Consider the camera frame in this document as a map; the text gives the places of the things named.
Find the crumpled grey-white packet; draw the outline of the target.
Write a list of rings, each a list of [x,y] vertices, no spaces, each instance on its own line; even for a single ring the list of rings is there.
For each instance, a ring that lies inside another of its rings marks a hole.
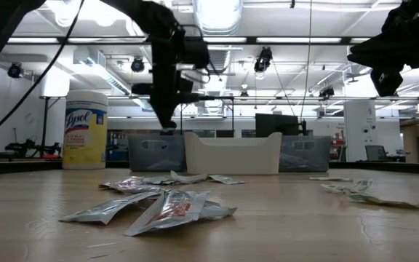
[[[111,187],[114,190],[120,191],[127,194],[140,194],[140,193],[162,193],[166,191],[165,188],[161,188],[155,185],[148,184],[115,184]]]

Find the yellow Lysol wipes canister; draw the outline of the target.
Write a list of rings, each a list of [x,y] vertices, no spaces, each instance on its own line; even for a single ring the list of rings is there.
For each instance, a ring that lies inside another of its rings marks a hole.
[[[105,168],[108,97],[92,90],[66,96],[63,163],[66,170]]]

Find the blue storage shelf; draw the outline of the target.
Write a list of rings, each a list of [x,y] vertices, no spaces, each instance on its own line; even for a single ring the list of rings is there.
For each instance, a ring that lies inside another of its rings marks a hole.
[[[120,130],[109,130],[106,143],[106,160],[129,161],[128,134]]]

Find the white plastic bin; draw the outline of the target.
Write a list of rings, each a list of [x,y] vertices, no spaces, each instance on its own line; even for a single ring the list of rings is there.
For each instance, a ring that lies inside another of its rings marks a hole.
[[[200,138],[184,134],[187,172],[192,175],[277,175],[282,134],[267,138]]]

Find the dark office chair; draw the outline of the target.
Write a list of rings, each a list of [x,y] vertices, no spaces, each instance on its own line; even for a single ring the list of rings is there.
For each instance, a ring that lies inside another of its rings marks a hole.
[[[388,157],[386,150],[383,146],[379,145],[366,145],[365,152],[368,162],[387,162]]]

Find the white light panel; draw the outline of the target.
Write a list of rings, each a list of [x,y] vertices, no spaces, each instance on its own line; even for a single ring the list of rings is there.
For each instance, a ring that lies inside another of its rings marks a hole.
[[[41,79],[40,97],[41,98],[62,98],[65,97],[70,89],[71,75],[59,68],[51,68]]]

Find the black overhead rig beam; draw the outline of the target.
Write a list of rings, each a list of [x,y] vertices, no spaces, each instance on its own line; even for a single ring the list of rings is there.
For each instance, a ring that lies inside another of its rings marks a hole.
[[[319,45],[319,46],[346,46],[359,44],[370,39],[368,36],[204,36],[203,40],[213,45]],[[64,37],[11,37],[8,45],[58,45]],[[148,40],[144,36],[124,37],[70,37],[67,45],[144,45]]]

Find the black light stand pole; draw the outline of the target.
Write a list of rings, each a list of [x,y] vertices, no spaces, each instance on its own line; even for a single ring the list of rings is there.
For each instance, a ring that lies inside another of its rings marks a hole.
[[[44,98],[44,117],[43,117],[43,130],[42,130],[42,139],[41,139],[41,150],[40,157],[43,158],[45,154],[46,146],[46,136],[47,136],[47,119],[48,119],[48,110],[49,110],[49,97]]]

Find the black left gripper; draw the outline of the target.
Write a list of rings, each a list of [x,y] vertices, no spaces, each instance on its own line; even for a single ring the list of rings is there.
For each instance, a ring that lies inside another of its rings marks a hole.
[[[151,83],[137,83],[132,85],[132,93],[136,95],[147,95],[148,103],[159,120],[162,128],[175,130],[177,124],[172,120],[175,109],[179,104],[199,102],[199,95],[192,92],[193,82],[187,79],[177,78],[171,84],[164,84],[155,87]]]

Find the black monitor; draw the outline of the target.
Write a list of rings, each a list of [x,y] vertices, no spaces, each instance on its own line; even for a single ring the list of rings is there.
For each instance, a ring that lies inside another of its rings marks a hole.
[[[299,121],[296,116],[279,114],[256,114],[255,134],[257,138],[267,138],[275,132],[283,135],[298,135]]]

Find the white rectangular ceiling duct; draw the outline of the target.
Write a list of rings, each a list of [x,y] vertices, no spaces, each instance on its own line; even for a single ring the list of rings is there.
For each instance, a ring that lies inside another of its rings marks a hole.
[[[78,47],[73,53],[73,63],[82,65],[92,74],[99,76],[112,90],[119,95],[126,96],[136,103],[143,111],[152,111],[147,98],[137,98],[131,87],[119,77],[112,69],[108,69],[106,56],[100,51],[92,51],[88,47]]]

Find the white pillar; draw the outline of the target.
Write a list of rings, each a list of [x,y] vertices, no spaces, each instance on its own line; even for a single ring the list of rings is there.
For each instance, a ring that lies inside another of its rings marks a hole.
[[[375,102],[351,100],[344,104],[346,126],[346,159],[348,162],[367,160],[365,146],[378,141]]]

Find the translucent grey plastic bin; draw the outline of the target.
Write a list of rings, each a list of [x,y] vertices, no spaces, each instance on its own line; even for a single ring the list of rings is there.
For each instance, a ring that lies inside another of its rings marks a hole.
[[[326,172],[330,149],[330,136],[283,136],[279,172]]]
[[[186,169],[182,135],[129,135],[128,150],[132,171],[181,172]]]

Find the background black robot arms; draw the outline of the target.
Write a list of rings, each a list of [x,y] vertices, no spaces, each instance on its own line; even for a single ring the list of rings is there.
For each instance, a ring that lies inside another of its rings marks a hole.
[[[26,139],[24,143],[9,143],[4,149],[12,158],[16,159],[59,159],[62,151],[58,142],[52,146],[37,145],[31,139]]]

